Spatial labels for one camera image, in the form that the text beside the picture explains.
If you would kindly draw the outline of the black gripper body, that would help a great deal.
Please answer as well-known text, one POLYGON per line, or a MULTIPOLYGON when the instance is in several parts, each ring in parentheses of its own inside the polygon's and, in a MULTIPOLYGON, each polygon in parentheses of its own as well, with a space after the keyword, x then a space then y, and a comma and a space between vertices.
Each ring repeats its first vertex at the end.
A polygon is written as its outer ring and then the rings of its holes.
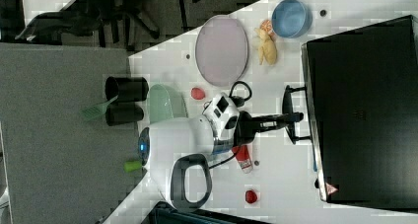
POLYGON ((260 129, 261 120, 252 117, 248 112, 240 112, 234 133, 234 145, 241 146, 251 143, 260 129))

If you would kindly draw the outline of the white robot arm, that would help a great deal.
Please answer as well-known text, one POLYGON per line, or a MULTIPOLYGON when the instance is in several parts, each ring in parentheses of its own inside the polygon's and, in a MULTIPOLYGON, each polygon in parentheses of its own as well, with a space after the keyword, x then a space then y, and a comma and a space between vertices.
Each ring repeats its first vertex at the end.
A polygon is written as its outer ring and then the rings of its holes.
POLYGON ((176 117, 145 127, 138 141, 139 158, 158 191, 175 209, 186 212, 200 208, 212 191, 207 157, 248 144, 257 133, 289 129, 301 121, 301 112, 251 116, 240 111, 245 99, 219 93, 201 115, 176 117), (186 197, 186 171, 202 169, 206 190, 201 199, 186 197))

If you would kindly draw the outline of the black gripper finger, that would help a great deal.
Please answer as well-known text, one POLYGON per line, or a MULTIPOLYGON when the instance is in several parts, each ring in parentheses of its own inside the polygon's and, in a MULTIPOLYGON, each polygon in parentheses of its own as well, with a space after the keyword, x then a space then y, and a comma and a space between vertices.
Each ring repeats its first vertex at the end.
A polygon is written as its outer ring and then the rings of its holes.
POLYGON ((261 131, 279 130, 286 128, 288 132, 295 131, 295 124, 304 118, 302 112, 266 115, 261 119, 261 131))

